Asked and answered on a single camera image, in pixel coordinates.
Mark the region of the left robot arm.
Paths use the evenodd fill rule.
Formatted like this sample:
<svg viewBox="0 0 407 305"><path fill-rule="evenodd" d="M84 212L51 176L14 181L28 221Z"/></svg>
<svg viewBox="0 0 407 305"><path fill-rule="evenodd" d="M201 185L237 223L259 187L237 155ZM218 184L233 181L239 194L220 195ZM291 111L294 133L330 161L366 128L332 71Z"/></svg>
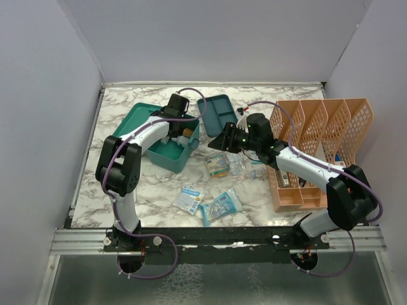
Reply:
<svg viewBox="0 0 407 305"><path fill-rule="evenodd" d="M142 155L156 142L183 133L189 100L178 93L167 105L154 111L137 128L115 137L108 136L102 146L95 178L110 197L115 224L121 231L118 243L128 251L140 245L140 220L135 211L134 189L141 172Z"/></svg>

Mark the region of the teal medicine box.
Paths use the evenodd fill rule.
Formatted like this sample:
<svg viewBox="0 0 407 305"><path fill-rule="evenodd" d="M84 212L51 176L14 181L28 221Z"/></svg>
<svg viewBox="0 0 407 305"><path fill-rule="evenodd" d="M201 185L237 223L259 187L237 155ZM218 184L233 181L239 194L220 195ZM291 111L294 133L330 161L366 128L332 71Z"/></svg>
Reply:
<svg viewBox="0 0 407 305"><path fill-rule="evenodd" d="M141 126L153 112L161 108L162 106L159 105L145 103L135 104L122 120L119 127L117 127L113 136L120 137L130 133L132 130ZM180 173L183 170L192 151L198 147L200 142L199 120L185 122L183 127L193 130L193 134L188 139L187 145L185 147L180 146L172 139L166 144L163 144L160 140L155 142L145 152L145 155L152 164L174 173Z"/></svg>

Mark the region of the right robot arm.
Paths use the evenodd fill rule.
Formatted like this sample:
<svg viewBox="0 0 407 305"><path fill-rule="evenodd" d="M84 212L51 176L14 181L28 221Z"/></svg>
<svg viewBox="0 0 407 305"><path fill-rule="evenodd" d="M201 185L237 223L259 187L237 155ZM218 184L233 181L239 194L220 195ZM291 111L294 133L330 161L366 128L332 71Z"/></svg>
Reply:
<svg viewBox="0 0 407 305"><path fill-rule="evenodd" d="M315 237L342 229L351 231L378 206L379 202L357 165L342 168L309 156L290 143L273 136L263 114L247 117L247 131L227 123L209 148L229 153L253 151L264 165L294 174L317 186L327 196L326 209L299 220L289 237L298 248L307 248Z"/></svg>

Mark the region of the brown bottle orange cap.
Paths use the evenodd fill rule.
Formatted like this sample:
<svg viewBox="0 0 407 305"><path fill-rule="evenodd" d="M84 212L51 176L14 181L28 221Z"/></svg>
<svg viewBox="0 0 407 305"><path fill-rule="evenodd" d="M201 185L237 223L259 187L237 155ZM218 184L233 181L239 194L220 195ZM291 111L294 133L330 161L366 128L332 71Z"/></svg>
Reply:
<svg viewBox="0 0 407 305"><path fill-rule="evenodd" d="M190 139L192 137L192 135L193 135L193 132L194 132L194 130L191 130L189 128L185 128L183 130L182 136Z"/></svg>

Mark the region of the white plastic bottle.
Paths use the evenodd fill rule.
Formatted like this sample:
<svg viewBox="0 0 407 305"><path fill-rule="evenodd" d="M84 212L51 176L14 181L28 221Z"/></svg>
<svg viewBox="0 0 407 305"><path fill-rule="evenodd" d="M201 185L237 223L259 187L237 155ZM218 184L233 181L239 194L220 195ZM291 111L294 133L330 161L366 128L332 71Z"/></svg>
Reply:
<svg viewBox="0 0 407 305"><path fill-rule="evenodd" d="M167 136L161 139L161 143L163 145L167 145L170 141L173 141L177 145L185 148L188 146L190 139L185 136L178 136L176 138Z"/></svg>

